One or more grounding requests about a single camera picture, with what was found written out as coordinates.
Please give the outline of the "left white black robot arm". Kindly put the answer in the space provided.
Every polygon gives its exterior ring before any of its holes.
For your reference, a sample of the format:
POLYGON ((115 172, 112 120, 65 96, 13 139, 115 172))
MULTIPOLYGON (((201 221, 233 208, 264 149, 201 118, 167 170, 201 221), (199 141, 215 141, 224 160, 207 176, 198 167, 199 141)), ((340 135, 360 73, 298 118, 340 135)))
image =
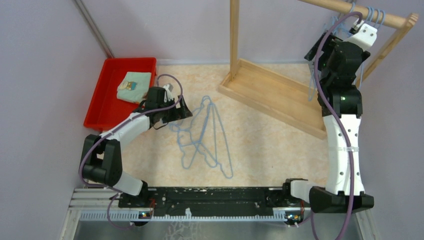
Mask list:
POLYGON ((131 202, 138 207, 146 206, 150 200, 148 184, 123 170, 123 149, 158 122, 167 125, 192 115, 182 94, 174 98, 167 86, 150 87, 146 99, 125 120, 107 132, 85 138, 80 177, 130 195, 131 202))

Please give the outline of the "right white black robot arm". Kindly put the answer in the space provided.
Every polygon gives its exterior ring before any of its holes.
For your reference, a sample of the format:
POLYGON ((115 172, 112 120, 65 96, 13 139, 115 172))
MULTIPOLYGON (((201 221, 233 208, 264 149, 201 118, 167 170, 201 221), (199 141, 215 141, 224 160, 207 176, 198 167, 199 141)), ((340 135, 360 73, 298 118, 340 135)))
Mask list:
POLYGON ((302 178, 287 179, 281 193, 287 206, 304 200, 314 213, 356 213, 374 206, 374 198, 365 193, 359 168, 363 105, 354 80, 376 38, 375 30, 360 30, 346 40, 324 32, 305 55, 307 61, 318 57, 317 86, 323 92, 318 103, 327 132, 329 175, 324 187, 302 178))

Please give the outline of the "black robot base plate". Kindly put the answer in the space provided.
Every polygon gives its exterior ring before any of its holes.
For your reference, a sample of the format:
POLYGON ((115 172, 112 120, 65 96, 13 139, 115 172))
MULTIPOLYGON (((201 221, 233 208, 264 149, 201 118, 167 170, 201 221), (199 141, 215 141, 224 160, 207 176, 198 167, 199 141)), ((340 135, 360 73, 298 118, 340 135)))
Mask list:
POLYGON ((119 208, 147 208, 155 217, 271 217, 308 206, 282 187, 150 187, 118 199, 119 208))

